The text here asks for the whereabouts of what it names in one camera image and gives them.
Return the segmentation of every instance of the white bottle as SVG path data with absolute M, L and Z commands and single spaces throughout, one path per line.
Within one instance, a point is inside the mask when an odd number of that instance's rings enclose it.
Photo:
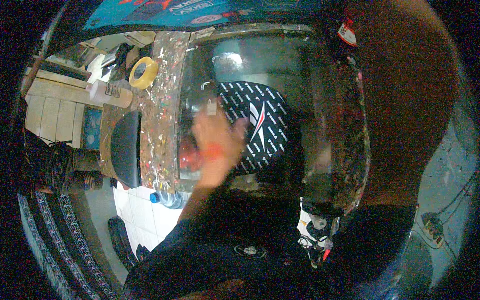
M 85 90 L 90 94 L 90 101 L 99 106 L 110 104 L 127 108 L 133 98 L 133 93 L 130 90 L 99 79 L 95 80 L 93 84 L 89 84 Z

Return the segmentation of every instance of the blurred hand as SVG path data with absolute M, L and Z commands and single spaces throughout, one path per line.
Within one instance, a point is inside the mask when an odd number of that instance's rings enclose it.
M 231 126 L 221 108 L 214 116 L 208 116 L 205 109 L 197 115 L 192 130 L 204 162 L 198 185 L 216 187 L 222 183 L 240 159 L 247 125 L 248 119 L 241 118 Z

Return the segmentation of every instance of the roll of tape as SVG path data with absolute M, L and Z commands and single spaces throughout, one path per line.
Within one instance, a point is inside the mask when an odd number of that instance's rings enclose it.
M 158 64 L 148 56 L 142 57 L 130 72 L 130 85 L 141 90 L 148 88 L 155 80 Z

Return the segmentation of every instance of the reebok logo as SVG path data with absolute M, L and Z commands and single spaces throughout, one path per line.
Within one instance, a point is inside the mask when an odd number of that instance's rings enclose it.
M 250 123 L 252 123 L 255 126 L 255 130 L 253 131 L 253 135 L 252 135 L 252 138 L 250 139 L 250 142 L 252 142 L 253 138 L 258 133 L 258 136 L 260 137 L 260 141 L 262 141 L 262 147 L 264 148 L 264 151 L 265 151 L 264 129 L 262 127 L 264 120 L 265 120 L 265 102 L 262 104 L 262 111 L 260 113 L 258 113 L 258 110 L 255 107 L 255 105 L 253 105 L 250 102 Z

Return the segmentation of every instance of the blue bottle cap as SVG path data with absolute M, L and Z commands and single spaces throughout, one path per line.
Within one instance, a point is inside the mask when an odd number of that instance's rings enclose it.
M 156 192 L 150 194 L 150 201 L 152 203 L 157 203 L 158 200 L 160 200 L 160 198 L 158 197 Z

